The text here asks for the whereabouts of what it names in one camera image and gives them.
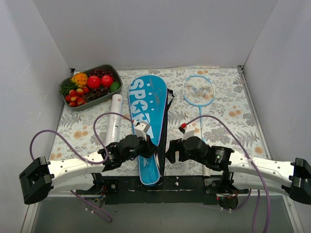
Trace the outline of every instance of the red wire connector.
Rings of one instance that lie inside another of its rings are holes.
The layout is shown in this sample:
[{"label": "red wire connector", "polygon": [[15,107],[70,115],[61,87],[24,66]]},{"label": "red wire connector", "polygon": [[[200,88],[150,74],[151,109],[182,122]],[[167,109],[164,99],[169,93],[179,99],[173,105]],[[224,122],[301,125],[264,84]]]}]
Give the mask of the red wire connector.
[{"label": "red wire connector", "polygon": [[182,133],[185,133],[185,130],[184,130],[184,128],[187,126],[187,124],[186,123],[183,123],[178,129],[179,129],[179,131],[180,132],[182,132]]}]

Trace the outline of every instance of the gray tray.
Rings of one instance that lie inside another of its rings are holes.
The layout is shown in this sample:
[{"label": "gray tray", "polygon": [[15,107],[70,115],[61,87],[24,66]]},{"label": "gray tray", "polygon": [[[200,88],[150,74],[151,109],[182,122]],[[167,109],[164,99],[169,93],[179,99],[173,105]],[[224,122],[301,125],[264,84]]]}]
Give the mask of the gray tray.
[{"label": "gray tray", "polygon": [[[93,106],[95,106],[95,105],[97,105],[97,104],[99,104],[99,103],[105,102],[106,100],[111,99],[112,96],[113,96],[114,94],[118,94],[118,93],[121,92],[123,83],[122,83],[122,80],[121,80],[119,74],[118,74],[117,71],[113,68],[113,66],[111,66],[111,65],[102,65],[102,66],[99,66],[99,67],[95,67],[95,68],[92,68],[92,69],[88,69],[88,70],[86,70],[86,71],[83,71],[83,73],[85,73],[87,76],[89,76],[89,74],[90,74],[93,70],[95,70],[95,69],[102,69],[102,70],[109,70],[109,71],[111,71],[111,72],[114,74],[114,77],[116,78],[116,82],[119,82],[119,83],[121,84],[120,88],[119,88],[118,90],[114,91],[114,92],[109,93],[108,95],[105,95],[105,96],[103,96],[103,97],[100,97],[100,98],[98,98],[98,99],[96,99],[96,100],[92,100],[92,101],[90,101],[90,102],[88,102],[88,103],[86,103],[86,104],[80,105],[80,106],[78,106],[78,107],[70,107],[70,106],[68,105],[67,101],[65,100],[65,97],[62,95],[62,98],[63,98],[63,101],[64,101],[65,105],[66,105],[68,108],[70,108],[71,110],[73,110],[73,111],[82,111],[82,110],[85,110],[85,109],[90,108],[90,107],[93,107]],[[64,83],[66,83],[66,82],[69,82],[71,78],[72,78],[72,77],[69,77],[69,78],[63,80],[62,83],[61,83],[61,85],[64,84]]]}]

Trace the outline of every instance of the white connector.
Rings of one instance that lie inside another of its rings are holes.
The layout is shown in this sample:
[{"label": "white connector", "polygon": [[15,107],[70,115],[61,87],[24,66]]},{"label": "white connector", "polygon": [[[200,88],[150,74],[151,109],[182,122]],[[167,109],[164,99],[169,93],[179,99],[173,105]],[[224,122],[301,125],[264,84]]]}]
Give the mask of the white connector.
[{"label": "white connector", "polygon": [[187,125],[184,130],[185,132],[182,140],[187,140],[188,138],[194,136],[194,127],[192,125]]},{"label": "white connector", "polygon": [[150,125],[145,122],[139,122],[136,126],[135,126],[135,134],[137,137],[142,137],[143,139],[147,140],[147,131],[150,128]]}]

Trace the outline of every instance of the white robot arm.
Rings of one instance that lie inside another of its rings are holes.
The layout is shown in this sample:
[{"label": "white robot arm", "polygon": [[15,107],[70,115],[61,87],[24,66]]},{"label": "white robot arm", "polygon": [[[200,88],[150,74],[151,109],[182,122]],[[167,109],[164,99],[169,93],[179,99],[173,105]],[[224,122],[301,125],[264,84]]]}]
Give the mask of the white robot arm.
[{"label": "white robot arm", "polygon": [[[118,168],[123,162],[135,159],[138,155],[149,158],[158,150],[146,134],[148,128],[146,122],[141,122],[135,127],[136,135],[128,135],[118,143],[111,143],[107,147],[108,159],[102,164],[86,163],[78,158],[61,161],[46,161],[44,157],[35,159],[19,176],[25,204],[36,203],[48,194],[62,191],[92,190],[96,193],[96,190],[109,182],[103,179],[101,172]],[[194,136],[191,125],[185,127],[183,133],[183,138],[170,142],[165,156],[174,163],[178,151],[178,160],[181,162],[191,159],[212,170],[222,171],[222,178],[208,185],[210,193],[263,189],[262,181],[251,165],[252,161],[270,191],[287,195],[300,203],[311,204],[311,167],[307,161],[299,158],[293,163],[261,158],[249,161],[245,155],[230,148],[205,144]],[[105,151],[99,150],[84,158],[100,162],[104,157]]]},{"label": "white robot arm", "polygon": [[311,167],[304,159],[296,158],[295,162],[280,162],[261,158],[246,158],[242,153],[230,148],[205,144],[194,136],[194,128],[187,125],[180,128],[183,138],[170,141],[166,158],[175,163],[175,153],[179,161],[195,160],[206,167],[223,171],[222,178],[213,181],[208,190],[211,193],[226,193],[228,190],[259,189],[263,183],[251,165],[253,162],[263,176],[270,191],[289,196],[291,199],[311,204]]}]

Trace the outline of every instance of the white wall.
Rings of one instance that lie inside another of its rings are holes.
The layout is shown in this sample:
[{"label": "white wall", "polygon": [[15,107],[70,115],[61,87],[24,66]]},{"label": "white wall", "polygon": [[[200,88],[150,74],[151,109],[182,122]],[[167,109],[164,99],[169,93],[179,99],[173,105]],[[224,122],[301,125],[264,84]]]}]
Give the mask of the white wall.
[{"label": "white wall", "polygon": [[34,0],[70,67],[245,63],[277,0]]},{"label": "white wall", "polygon": [[[279,0],[245,64],[271,156],[311,163],[311,2]],[[311,207],[297,203],[305,232]]]},{"label": "white wall", "polygon": [[[68,66],[31,0],[0,0],[0,232],[18,233],[26,214],[18,175],[31,162],[29,143],[42,129],[56,129],[57,84]],[[35,143],[49,155],[53,135]]]}]

